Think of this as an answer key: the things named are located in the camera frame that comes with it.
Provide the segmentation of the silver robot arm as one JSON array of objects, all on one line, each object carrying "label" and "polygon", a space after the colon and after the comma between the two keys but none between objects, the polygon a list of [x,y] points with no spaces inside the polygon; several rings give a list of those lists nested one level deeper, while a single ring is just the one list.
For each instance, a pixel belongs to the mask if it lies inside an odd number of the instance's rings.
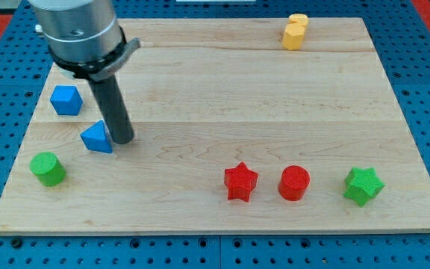
[{"label": "silver robot arm", "polygon": [[30,0],[54,62],[75,78],[102,81],[140,48],[126,40],[111,0]]}]

